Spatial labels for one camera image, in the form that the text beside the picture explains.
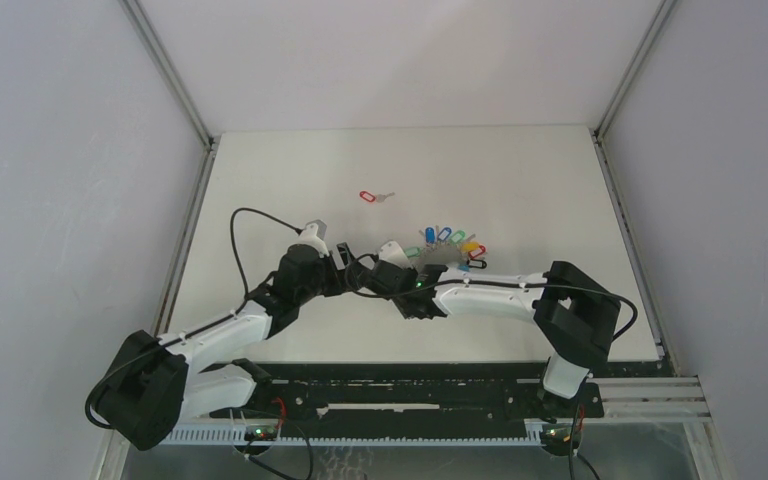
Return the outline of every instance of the gray floor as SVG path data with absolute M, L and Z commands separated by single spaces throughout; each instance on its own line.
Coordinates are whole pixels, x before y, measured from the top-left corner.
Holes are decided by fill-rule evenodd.
M 543 480 L 569 478 L 566 458 L 523 447 L 339 447 L 314 449 L 313 479 L 414 480 L 472 479 Z M 681 425 L 615 425 L 587 427 L 581 449 L 602 479 L 696 480 Z M 296 478 L 307 474 L 304 448 L 275 448 L 260 457 Z M 132 450 L 123 479 L 274 480 L 234 452 L 231 446 L 157 447 Z M 592 480 L 580 462 L 577 480 Z

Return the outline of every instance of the robotic arm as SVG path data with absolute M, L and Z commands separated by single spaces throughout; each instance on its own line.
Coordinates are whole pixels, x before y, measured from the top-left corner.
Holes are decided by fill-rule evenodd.
M 548 272 L 527 276 L 476 274 L 446 265 L 417 271 L 390 241 L 367 268 L 345 244 L 333 255 L 325 230 L 319 220 L 308 223 L 242 308 L 159 338 L 145 331 L 130 335 L 90 393 L 88 417 L 145 450 L 160 443 L 179 419 L 244 405 L 256 387 L 249 372 L 236 365 L 204 370 L 244 345 L 278 334 L 311 299 L 346 292 L 391 300 L 405 318 L 475 313 L 533 321 L 555 349 L 541 380 L 547 402 L 574 398 L 588 373 L 607 362 L 619 301 L 570 263 L 556 261 Z M 373 294 L 358 292 L 362 287 Z M 109 425 L 92 417 L 90 408 Z

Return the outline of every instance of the pile of keys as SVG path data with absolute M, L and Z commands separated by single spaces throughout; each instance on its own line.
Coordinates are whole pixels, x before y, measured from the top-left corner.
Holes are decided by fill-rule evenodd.
M 462 268 L 487 268 L 487 262 L 480 258 L 487 253 L 487 248 L 475 241 L 475 234 L 467 236 L 463 230 L 453 232 L 450 227 L 427 227 L 419 231 L 425 240 L 423 247 L 405 249 L 405 255 L 414 263 L 423 263 L 429 256 L 443 254 L 456 260 Z

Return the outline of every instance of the white table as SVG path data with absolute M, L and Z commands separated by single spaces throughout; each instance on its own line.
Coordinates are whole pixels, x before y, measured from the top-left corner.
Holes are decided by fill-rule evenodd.
M 395 192 L 369 204 L 361 190 Z M 170 331 L 240 302 L 228 234 L 234 208 L 262 209 L 297 226 L 322 219 L 332 248 L 356 255 L 418 230 L 450 226 L 487 246 L 488 273 L 573 262 L 641 310 L 611 350 L 614 361 L 657 360 L 649 322 L 593 144 L 583 126 L 463 127 L 227 133 L 222 136 Z M 236 232 L 250 285 L 274 270 L 292 232 L 256 215 Z M 619 325 L 629 317 L 623 307 Z M 533 324 L 467 316 L 405 320 L 384 300 L 317 298 L 276 337 L 236 358 L 287 362 L 545 361 Z

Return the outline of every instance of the white wall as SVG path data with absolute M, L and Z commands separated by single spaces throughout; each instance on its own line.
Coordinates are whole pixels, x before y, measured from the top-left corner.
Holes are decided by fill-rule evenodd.
M 659 0 L 145 0 L 213 133 L 595 127 Z
M 0 1 L 0 479 L 88 478 L 83 400 L 157 312 L 201 147 L 112 1 Z
M 608 153 L 685 373 L 768 478 L 768 2 L 683 2 Z

